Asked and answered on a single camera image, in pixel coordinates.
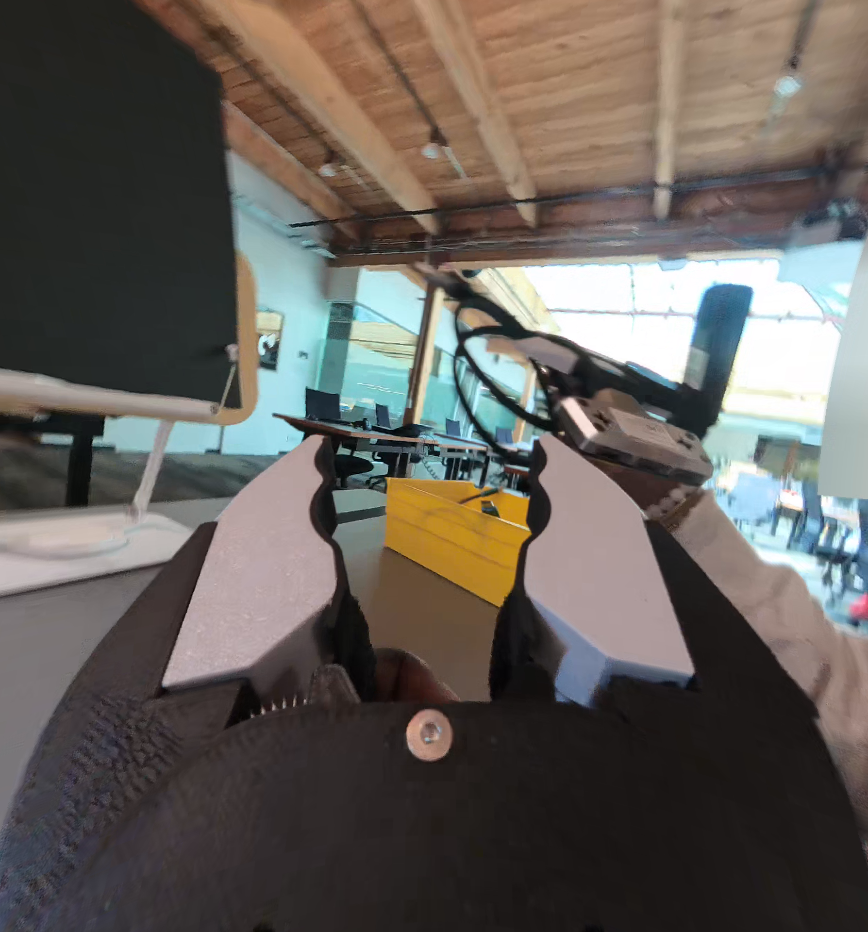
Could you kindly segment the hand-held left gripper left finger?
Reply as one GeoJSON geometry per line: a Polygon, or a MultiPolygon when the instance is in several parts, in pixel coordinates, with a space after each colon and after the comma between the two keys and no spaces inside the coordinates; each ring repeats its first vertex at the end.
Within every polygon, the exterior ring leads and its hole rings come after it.
{"type": "Polygon", "coordinates": [[[265,700],[303,696],[323,665],[374,695],[375,655],[334,539],[334,449],[304,440],[221,513],[162,687],[244,680],[265,700]]]}

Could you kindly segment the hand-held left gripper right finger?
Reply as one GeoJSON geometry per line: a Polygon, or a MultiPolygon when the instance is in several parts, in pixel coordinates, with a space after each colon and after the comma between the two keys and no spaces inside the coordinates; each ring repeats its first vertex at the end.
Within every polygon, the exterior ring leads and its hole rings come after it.
{"type": "Polygon", "coordinates": [[[694,680],[646,519],[626,492],[554,437],[537,441],[513,583],[491,647],[491,699],[596,703],[615,681],[694,680]]]}

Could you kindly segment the black HDMI switch with cable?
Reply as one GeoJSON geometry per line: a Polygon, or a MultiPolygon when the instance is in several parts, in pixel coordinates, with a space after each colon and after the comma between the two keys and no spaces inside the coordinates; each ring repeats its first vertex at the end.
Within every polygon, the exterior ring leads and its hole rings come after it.
{"type": "Polygon", "coordinates": [[[718,419],[729,370],[713,366],[696,346],[690,347],[692,383],[671,382],[529,329],[468,285],[452,283],[444,291],[455,304],[456,359],[516,418],[592,460],[693,485],[709,480],[713,467],[702,438],[718,419]],[[488,337],[521,353],[543,395],[544,414],[528,411],[476,362],[467,344],[488,337]]]}

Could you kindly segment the yellow plastic bin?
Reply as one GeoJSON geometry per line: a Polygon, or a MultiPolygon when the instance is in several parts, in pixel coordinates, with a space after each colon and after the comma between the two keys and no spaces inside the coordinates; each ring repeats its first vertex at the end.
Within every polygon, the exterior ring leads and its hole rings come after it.
{"type": "Polygon", "coordinates": [[[384,545],[465,591],[501,607],[529,536],[529,500],[500,488],[500,517],[461,506],[481,491],[465,481],[391,479],[386,486],[384,545]]]}

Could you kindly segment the person's right hand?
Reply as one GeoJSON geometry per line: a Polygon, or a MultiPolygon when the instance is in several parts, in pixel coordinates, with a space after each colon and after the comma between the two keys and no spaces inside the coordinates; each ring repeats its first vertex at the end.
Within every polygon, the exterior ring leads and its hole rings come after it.
{"type": "Polygon", "coordinates": [[[599,458],[591,462],[632,499],[647,519],[670,522],[673,516],[683,516],[702,495],[698,485],[672,477],[599,458]]]}

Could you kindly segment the person's left hand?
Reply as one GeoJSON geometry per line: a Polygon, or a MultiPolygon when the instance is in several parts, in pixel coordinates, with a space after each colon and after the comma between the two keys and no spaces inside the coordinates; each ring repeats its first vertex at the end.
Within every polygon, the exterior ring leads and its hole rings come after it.
{"type": "Polygon", "coordinates": [[[459,700],[419,657],[401,649],[375,651],[375,700],[386,703],[444,705],[459,700]]]}

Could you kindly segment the white ceiling projector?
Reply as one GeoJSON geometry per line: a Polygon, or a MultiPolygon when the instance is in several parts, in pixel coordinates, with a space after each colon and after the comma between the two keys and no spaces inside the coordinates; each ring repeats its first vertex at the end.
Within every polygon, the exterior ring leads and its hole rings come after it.
{"type": "Polygon", "coordinates": [[[777,279],[807,290],[850,286],[868,235],[868,212],[856,200],[835,200],[791,227],[777,279]]]}

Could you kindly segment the wooden office table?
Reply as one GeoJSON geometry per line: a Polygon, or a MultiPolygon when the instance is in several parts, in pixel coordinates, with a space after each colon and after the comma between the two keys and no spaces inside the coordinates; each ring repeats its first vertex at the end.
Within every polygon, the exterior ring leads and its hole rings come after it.
{"type": "Polygon", "coordinates": [[[405,436],[368,426],[365,421],[349,423],[278,413],[273,418],[301,432],[304,438],[320,435],[330,439],[336,482],[341,489],[346,489],[354,477],[366,478],[368,488],[384,485],[395,477],[404,478],[409,467],[438,448],[431,435],[405,436]]]}

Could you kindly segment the black board on white stand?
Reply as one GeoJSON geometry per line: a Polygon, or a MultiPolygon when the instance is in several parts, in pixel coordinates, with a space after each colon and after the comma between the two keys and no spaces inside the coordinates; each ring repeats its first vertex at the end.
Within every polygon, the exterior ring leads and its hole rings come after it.
{"type": "Polygon", "coordinates": [[[0,521],[0,597],[168,561],[175,424],[257,403],[218,75],[133,2],[0,2],[0,415],[157,423],[137,492],[0,521]]]}

